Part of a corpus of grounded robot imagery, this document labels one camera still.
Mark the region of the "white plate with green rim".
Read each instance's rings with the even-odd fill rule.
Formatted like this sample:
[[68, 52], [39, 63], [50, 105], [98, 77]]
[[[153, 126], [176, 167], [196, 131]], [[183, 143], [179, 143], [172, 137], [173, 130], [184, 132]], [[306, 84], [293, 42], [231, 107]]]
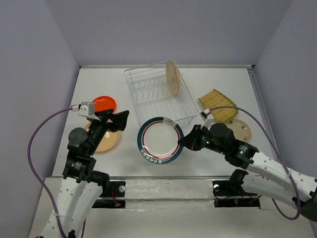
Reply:
[[183, 146], [178, 141], [183, 137], [184, 133], [177, 122], [166, 117], [154, 117], [140, 127], [137, 146], [144, 159], [164, 165], [180, 156]]

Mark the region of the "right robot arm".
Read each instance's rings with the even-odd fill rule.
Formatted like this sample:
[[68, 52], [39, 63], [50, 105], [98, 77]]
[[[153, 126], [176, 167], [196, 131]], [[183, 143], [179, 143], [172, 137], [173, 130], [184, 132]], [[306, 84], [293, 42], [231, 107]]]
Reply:
[[228, 182], [233, 194], [257, 193], [297, 209], [310, 221], [317, 220], [317, 180], [292, 170], [268, 157], [258, 148], [234, 137], [233, 131], [222, 123], [210, 128], [195, 125], [178, 144], [192, 151], [202, 148], [224, 156], [237, 167]]

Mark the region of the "beige plate with leaf design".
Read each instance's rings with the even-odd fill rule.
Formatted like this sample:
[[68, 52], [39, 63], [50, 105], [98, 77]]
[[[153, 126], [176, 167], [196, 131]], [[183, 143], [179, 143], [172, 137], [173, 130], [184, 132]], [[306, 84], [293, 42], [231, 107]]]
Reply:
[[172, 95], [176, 96], [180, 89], [181, 77], [175, 61], [168, 60], [166, 62], [165, 73], [169, 89]]

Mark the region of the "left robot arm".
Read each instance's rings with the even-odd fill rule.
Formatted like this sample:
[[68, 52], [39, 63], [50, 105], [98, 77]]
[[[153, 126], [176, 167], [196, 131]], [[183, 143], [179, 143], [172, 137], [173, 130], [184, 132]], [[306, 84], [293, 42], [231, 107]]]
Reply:
[[96, 160], [93, 155], [106, 132], [124, 131], [129, 111], [114, 113], [112, 109], [95, 112], [83, 104], [74, 106], [91, 124], [88, 129], [77, 127], [68, 135], [68, 154], [62, 172], [62, 180], [57, 199], [39, 177], [33, 164], [30, 168], [46, 190], [53, 205], [51, 215], [41, 238], [82, 238], [86, 219], [97, 198], [109, 192], [109, 174], [94, 170]]

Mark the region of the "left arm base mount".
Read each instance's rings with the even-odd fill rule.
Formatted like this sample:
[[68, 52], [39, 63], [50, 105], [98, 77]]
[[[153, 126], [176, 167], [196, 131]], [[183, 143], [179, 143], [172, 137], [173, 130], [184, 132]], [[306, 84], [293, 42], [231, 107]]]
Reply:
[[126, 181], [111, 180], [107, 191], [103, 191], [100, 197], [95, 201], [92, 208], [95, 209], [124, 209]]

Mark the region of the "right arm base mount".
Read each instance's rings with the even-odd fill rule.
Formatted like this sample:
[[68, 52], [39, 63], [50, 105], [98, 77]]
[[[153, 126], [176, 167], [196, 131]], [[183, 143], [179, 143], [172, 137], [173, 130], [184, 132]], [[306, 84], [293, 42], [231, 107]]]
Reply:
[[215, 208], [260, 208], [259, 195], [256, 193], [247, 193], [242, 188], [243, 178], [247, 174], [246, 171], [237, 169], [229, 179], [212, 182]]

